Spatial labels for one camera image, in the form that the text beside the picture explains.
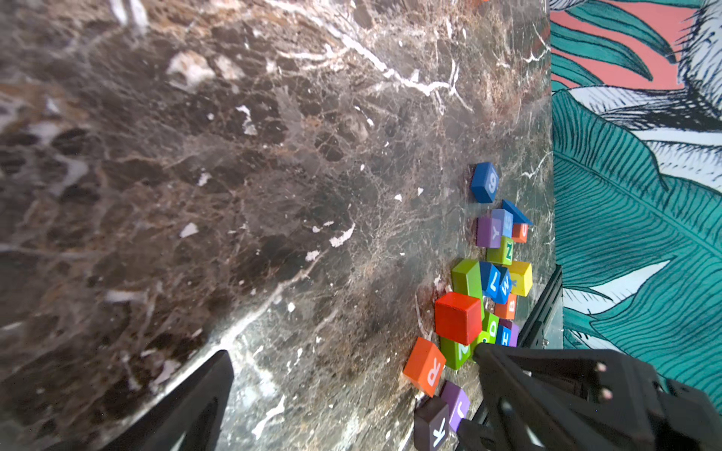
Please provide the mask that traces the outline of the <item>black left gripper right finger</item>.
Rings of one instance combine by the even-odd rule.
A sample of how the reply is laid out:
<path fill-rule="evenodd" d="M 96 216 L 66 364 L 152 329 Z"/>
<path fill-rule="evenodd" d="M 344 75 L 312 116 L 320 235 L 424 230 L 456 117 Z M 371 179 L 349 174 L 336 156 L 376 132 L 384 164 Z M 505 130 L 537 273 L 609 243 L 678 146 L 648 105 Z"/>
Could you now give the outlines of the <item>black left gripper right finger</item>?
<path fill-rule="evenodd" d="M 718 450 L 721 416 L 701 390 L 617 351 L 481 344 L 486 421 L 464 419 L 464 450 Z"/>

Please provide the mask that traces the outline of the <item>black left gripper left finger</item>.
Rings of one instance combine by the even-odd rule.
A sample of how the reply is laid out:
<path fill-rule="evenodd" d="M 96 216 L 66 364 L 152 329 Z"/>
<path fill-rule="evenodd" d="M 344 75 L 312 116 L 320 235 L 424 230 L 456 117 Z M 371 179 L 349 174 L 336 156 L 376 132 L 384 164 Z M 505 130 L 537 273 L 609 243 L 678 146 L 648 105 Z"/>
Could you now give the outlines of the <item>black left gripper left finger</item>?
<path fill-rule="evenodd" d="M 234 380 L 218 351 L 106 450 L 214 450 Z"/>

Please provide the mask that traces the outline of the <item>orange R block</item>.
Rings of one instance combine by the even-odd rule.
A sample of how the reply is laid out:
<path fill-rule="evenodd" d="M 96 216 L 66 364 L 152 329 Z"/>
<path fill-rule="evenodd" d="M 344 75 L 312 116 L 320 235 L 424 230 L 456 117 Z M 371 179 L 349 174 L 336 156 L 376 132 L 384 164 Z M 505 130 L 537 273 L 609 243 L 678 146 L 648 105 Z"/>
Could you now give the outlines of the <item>orange R block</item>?
<path fill-rule="evenodd" d="M 402 374 L 415 388 L 432 398 L 442 379 L 446 362 L 446 357 L 432 341 L 418 337 Z"/>

